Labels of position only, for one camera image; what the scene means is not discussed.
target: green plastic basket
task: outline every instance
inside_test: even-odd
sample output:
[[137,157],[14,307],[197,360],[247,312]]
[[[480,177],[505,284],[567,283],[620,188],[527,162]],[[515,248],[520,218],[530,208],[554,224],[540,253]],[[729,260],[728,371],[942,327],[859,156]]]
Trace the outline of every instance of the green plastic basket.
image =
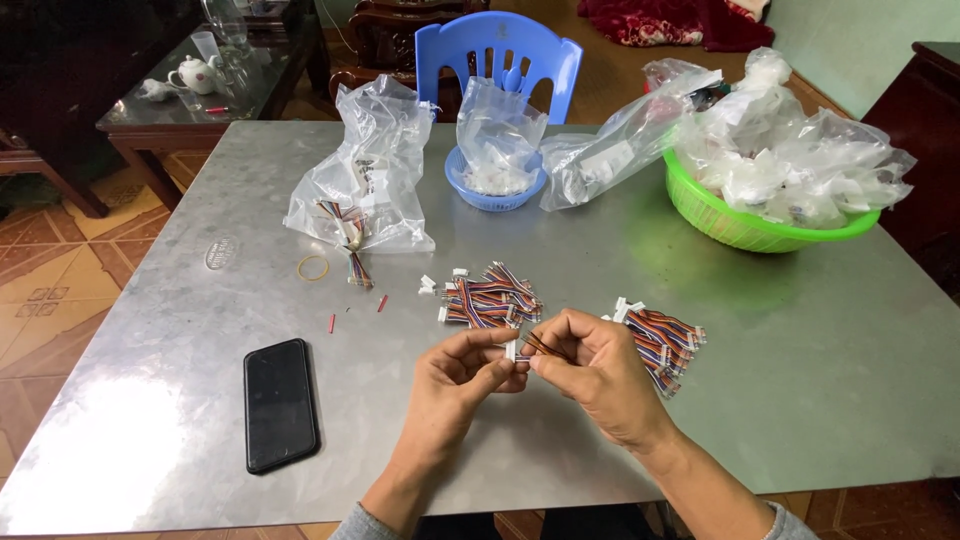
[[666,161],[666,190],[680,215],[701,233],[728,246],[757,253],[786,253],[818,242],[855,238],[869,231],[880,211],[848,214],[847,227],[831,231],[801,229],[771,223],[762,217],[731,209],[727,203],[693,180],[673,150]]

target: red blanket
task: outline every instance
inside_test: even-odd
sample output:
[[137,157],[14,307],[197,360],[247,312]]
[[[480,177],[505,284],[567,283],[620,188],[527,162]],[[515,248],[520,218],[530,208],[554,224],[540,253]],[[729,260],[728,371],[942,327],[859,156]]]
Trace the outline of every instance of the red blanket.
[[610,41],[631,47],[702,44],[708,51],[746,52],[774,40],[773,29],[727,0],[581,0],[577,14]]

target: smartphone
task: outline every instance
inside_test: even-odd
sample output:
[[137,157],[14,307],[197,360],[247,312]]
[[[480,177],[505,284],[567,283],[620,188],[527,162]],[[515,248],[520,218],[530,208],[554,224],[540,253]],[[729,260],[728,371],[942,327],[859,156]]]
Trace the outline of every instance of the smartphone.
[[261,475],[320,449],[306,343],[291,339],[244,360],[247,472]]

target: left hand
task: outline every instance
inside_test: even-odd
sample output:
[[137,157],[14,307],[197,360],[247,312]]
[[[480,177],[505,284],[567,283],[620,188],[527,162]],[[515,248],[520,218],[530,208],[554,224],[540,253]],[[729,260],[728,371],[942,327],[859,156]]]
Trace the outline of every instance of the left hand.
[[509,329],[461,331],[417,359],[407,418],[391,458],[395,466],[440,472],[456,457],[487,396],[526,387],[529,364],[512,363],[496,346],[517,337]]

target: tiled floor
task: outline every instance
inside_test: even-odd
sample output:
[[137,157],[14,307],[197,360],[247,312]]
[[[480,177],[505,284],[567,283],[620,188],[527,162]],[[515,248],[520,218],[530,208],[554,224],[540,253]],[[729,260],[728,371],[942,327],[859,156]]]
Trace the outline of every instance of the tiled floor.
[[[640,68],[672,56],[723,68],[729,80],[742,75],[743,54],[707,54],[698,48],[631,49],[607,42],[575,16],[576,0],[494,0],[495,9],[521,12],[584,46],[569,123],[599,124],[636,98]],[[350,52],[331,44],[335,61]],[[828,106],[823,96],[793,80],[804,109]],[[535,93],[534,105],[543,92]],[[283,114],[285,119],[325,120],[304,80]],[[181,152],[164,165],[184,187],[206,154]],[[86,344],[130,279],[169,217],[153,192],[130,169],[94,185],[110,206],[105,219],[88,219],[73,205],[19,209],[0,222],[0,489],[40,419],[53,402]],[[889,486],[765,496],[806,518],[824,540],[960,538],[955,506],[945,484],[912,482]],[[656,512],[647,515],[659,528]],[[542,513],[497,514],[505,540],[539,537]],[[336,524],[180,531],[90,537],[95,540],[325,540]]]

